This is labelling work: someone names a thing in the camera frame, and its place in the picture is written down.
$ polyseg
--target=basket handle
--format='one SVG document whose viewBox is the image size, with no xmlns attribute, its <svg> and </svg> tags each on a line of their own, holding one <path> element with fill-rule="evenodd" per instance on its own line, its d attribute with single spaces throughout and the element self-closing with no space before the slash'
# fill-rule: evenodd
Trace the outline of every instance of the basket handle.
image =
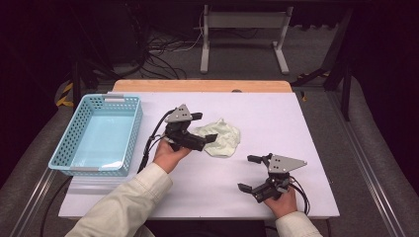
<svg viewBox="0 0 419 237">
<path fill-rule="evenodd" d="M 99 172 L 99 167 L 70 167 L 70 171 Z"/>
<path fill-rule="evenodd" d="M 105 102 L 125 102 L 123 94 L 103 94 L 102 98 Z"/>
</svg>

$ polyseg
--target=white sleeve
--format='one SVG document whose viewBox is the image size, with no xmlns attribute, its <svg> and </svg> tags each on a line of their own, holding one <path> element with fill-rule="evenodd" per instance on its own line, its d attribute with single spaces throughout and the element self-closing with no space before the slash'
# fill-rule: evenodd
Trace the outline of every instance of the white sleeve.
<svg viewBox="0 0 419 237">
<path fill-rule="evenodd" d="M 308 217 L 299 211 L 285 215 L 275 225 L 281 237 L 316 237 L 321 236 L 317 228 L 311 223 Z"/>
<path fill-rule="evenodd" d="M 172 184 L 166 172 L 151 163 L 96 203 L 66 236 L 132 236 Z"/>
</svg>

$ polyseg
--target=white table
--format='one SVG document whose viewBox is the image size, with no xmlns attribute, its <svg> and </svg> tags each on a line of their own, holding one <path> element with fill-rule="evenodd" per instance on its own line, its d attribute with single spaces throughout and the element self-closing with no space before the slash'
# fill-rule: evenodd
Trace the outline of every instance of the white table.
<svg viewBox="0 0 419 237">
<path fill-rule="evenodd" d="M 193 151 L 170 174 L 174 186 L 150 219 L 271 219 L 271 210 L 237 184 L 252 187 L 268 178 L 262 164 L 247 161 L 248 155 L 278 155 L 307 161 L 291 172 L 304 188 L 310 203 L 310 218 L 339 216 L 326 175 L 312 142 L 294 93 L 135 93 L 141 97 L 144 116 L 134 149 L 131 169 L 125 178 L 74 177 L 59 216 L 80 218 L 100 198 L 136 173 L 146 139 L 169 110 L 186 104 L 203 119 L 190 129 L 223 118 L 241 130 L 241 142 L 230 158 L 213 158 Z M 152 160 L 154 148 L 150 152 Z M 298 209 L 303 210 L 297 195 Z"/>
</svg>

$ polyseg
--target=black mount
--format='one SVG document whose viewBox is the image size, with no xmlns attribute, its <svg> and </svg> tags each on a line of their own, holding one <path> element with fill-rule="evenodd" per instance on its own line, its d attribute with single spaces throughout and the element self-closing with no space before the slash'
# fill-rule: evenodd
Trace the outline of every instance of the black mount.
<svg viewBox="0 0 419 237">
<path fill-rule="evenodd" d="M 199 120 L 203 117 L 202 113 L 191 114 L 186 107 L 182 105 L 165 120 L 167 122 L 164 134 L 169 138 L 170 146 L 177 151 L 180 147 L 186 147 L 192 150 L 202 151 L 207 143 L 215 142 L 218 134 L 206 135 L 200 137 L 190 134 L 188 127 L 193 120 Z"/>
<path fill-rule="evenodd" d="M 290 171 L 306 165 L 306 162 L 278 156 L 270 153 L 267 156 L 247 156 L 249 162 L 261 164 L 268 168 L 268 179 L 265 184 L 252 189 L 252 187 L 238 184 L 238 189 L 252 195 L 259 203 L 268 198 L 278 199 L 288 191 L 290 185 Z"/>
</svg>

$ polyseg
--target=table surface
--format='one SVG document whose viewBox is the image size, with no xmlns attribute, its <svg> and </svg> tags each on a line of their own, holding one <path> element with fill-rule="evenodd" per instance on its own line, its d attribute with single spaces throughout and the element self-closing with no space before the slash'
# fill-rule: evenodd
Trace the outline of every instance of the table surface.
<svg viewBox="0 0 419 237">
<path fill-rule="evenodd" d="M 292 92 L 287 81 L 119 80 L 114 92 Z"/>
<path fill-rule="evenodd" d="M 232 89 L 248 93 L 229 93 Z M 270 92 L 261 93 L 264 89 Z M 171 173 L 174 187 L 151 214 L 151 219 L 274 218 L 268 207 L 237 188 L 238 183 L 255 188 L 265 182 L 266 168 L 247 162 L 246 157 L 268 153 L 307 161 L 307 166 L 292 171 L 292 175 L 308 195 L 311 218 L 339 215 L 297 98 L 288 82 L 121 80 L 113 91 L 119 92 L 138 95 L 144 111 L 129 175 L 122 178 L 74 177 L 59 216 L 83 216 L 105 194 L 133 177 L 142 157 L 143 143 L 156 121 L 172 107 L 185 102 L 191 113 L 204 114 L 203 119 L 194 121 L 190 129 L 222 117 L 240 128 L 240 144 L 229 158 L 214 158 L 205 151 L 193 151 L 188 160 L 181 162 Z M 298 209 L 303 210 L 300 196 L 297 202 Z"/>
</svg>

